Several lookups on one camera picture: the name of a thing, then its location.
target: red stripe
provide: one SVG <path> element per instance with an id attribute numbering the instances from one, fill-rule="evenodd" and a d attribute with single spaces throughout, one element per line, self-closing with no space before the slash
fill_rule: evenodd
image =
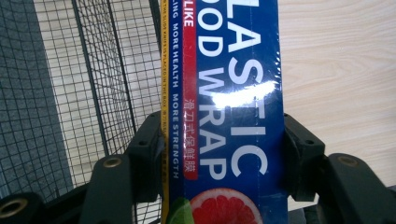
<path id="1" fill-rule="evenodd" d="M 183 1 L 183 174 L 198 178 L 195 0 Z"/>

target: tabletop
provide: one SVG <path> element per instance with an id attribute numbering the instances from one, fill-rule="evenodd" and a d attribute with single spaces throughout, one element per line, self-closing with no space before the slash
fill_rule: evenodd
<path id="1" fill-rule="evenodd" d="M 396 185 L 396 2 L 278 5 L 285 112 Z"/>

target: citrus fruit image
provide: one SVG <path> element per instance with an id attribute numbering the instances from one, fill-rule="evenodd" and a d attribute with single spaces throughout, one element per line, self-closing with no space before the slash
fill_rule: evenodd
<path id="1" fill-rule="evenodd" d="M 166 224 L 194 224 L 190 201 L 185 198 L 177 198 L 169 209 Z"/>
<path id="2" fill-rule="evenodd" d="M 194 224 L 262 224 L 254 202 L 234 189 L 209 189 L 190 204 Z"/>

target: wire mesh basket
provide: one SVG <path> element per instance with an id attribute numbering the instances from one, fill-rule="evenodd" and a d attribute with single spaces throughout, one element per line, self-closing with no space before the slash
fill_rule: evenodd
<path id="1" fill-rule="evenodd" d="M 159 18 L 157 0 L 0 1 L 0 198 L 49 202 L 126 149 L 160 110 Z"/>

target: product packaging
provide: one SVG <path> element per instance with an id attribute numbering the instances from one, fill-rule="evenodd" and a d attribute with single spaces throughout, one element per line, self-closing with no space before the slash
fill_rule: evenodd
<path id="1" fill-rule="evenodd" d="M 287 223 L 276 0 L 162 1 L 163 223 Z"/>

